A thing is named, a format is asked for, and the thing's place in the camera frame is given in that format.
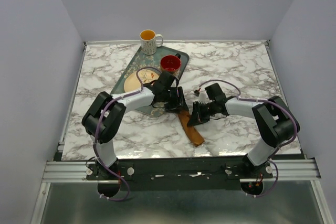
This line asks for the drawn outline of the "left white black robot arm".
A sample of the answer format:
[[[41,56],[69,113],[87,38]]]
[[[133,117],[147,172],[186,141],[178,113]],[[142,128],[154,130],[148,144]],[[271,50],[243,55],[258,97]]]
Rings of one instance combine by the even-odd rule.
[[[156,80],[142,83],[133,92],[98,94],[85,113],[82,125],[93,140],[97,170],[104,179],[120,178],[116,170],[118,158],[114,152],[113,138],[125,114],[157,103],[164,104],[166,113],[179,114],[188,111],[183,88],[178,84],[177,77],[164,71]]]

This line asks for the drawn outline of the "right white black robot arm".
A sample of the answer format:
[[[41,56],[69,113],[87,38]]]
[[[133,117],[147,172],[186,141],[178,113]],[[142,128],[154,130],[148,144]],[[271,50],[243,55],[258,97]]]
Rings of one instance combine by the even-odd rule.
[[[211,116],[237,115],[256,121],[260,133],[260,140],[243,157],[242,173],[249,178],[260,172],[260,166],[268,162],[280,148],[293,142],[300,131],[300,125],[279,96],[270,99],[242,98],[241,92],[236,96],[226,96],[218,84],[205,87],[209,103],[197,101],[193,103],[193,110],[187,126],[196,126],[208,122]]]

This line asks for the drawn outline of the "brown cloth napkin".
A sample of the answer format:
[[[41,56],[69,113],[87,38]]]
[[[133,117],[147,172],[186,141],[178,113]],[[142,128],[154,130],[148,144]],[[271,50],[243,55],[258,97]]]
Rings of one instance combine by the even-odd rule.
[[[191,117],[189,111],[182,110],[177,116],[189,141],[195,147],[202,145],[204,143],[204,138],[199,134],[197,129],[193,126],[187,126]]]

